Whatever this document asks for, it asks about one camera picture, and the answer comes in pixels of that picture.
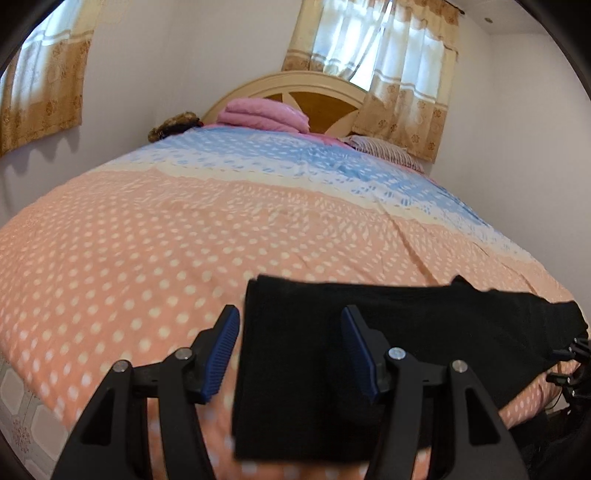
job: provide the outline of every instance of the striped pillow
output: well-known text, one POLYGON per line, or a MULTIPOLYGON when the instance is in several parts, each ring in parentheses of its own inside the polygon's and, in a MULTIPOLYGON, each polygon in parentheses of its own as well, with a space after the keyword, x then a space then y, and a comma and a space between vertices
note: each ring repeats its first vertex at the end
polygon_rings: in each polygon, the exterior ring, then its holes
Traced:
POLYGON ((351 135, 341 139, 358 152, 367 153, 402 167, 424 174, 423 166, 403 148, 379 138, 351 135))

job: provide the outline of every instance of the wooden headboard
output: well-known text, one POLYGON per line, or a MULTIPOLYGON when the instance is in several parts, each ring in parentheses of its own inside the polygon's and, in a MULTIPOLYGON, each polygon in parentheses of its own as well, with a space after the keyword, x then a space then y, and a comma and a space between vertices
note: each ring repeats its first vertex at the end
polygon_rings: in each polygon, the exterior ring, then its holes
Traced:
POLYGON ((234 98, 269 98, 304 112, 310 118, 311 132, 344 137, 351 132, 365 95, 365 90, 356 85, 324 73, 274 73, 228 93, 209 109, 203 122, 214 123, 218 113, 234 98))

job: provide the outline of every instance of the black cloth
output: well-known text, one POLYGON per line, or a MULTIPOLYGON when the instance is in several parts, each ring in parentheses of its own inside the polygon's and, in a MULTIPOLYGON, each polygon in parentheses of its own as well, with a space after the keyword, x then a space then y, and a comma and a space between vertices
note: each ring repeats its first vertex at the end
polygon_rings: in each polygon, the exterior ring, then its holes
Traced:
POLYGON ((383 410, 362 397, 342 345, 348 304, 421 361, 465 360, 499 408, 553 365, 552 350, 587 329, 575 302, 481 292, 462 277, 443 287, 381 287, 259 276, 245 299, 232 416, 238 459, 370 459, 383 410))

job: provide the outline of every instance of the white wall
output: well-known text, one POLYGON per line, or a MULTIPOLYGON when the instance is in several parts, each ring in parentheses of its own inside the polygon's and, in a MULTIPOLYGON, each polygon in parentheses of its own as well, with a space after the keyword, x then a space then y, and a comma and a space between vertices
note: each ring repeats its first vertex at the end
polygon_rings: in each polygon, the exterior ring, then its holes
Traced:
POLYGON ((492 40, 492 149, 462 198, 591 312, 591 100, 548 35, 492 40))
POLYGON ((203 116, 243 83, 281 70, 301 0, 191 0, 197 5, 180 94, 158 118, 191 110, 203 116))
POLYGON ((460 17, 460 54, 454 72, 443 138, 430 177, 460 198, 470 196, 467 167, 487 155, 495 95, 491 36, 474 20, 460 17))
POLYGON ((160 98, 158 61, 177 8, 177 0, 132 1, 120 23, 99 23, 86 68, 82 126, 0 159, 0 225, 52 188, 147 142, 160 98))

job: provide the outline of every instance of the bedspread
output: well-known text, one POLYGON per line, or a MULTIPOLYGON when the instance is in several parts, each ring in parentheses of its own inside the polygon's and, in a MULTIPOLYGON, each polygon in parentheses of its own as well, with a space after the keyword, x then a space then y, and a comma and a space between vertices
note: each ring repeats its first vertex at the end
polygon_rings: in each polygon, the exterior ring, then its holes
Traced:
MULTIPOLYGON (((291 134, 194 129, 71 180, 0 231, 0 349, 69 429, 117 359, 142 365, 190 344, 225 304, 242 306, 259 273, 411 286, 459 274, 479 289, 571 300, 539 262, 420 174, 291 134)), ((366 466, 232 460, 238 352, 220 394, 199 407, 217 477, 360 478, 366 466)), ((541 375, 501 411, 504 422, 532 417, 552 394, 541 375)), ((161 479, 154 403, 150 411, 161 479)), ((427 458, 418 456, 416 478, 427 458)))

